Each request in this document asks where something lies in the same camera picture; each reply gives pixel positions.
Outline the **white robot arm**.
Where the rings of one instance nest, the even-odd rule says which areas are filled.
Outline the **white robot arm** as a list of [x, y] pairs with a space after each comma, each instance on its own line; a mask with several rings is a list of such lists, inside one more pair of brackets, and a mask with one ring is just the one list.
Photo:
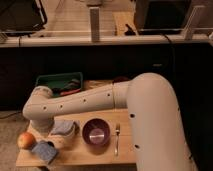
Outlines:
[[23, 115], [36, 130], [45, 131], [59, 115], [119, 108], [128, 110], [137, 171], [195, 171], [176, 93], [157, 73], [58, 98], [50, 88], [37, 86]]

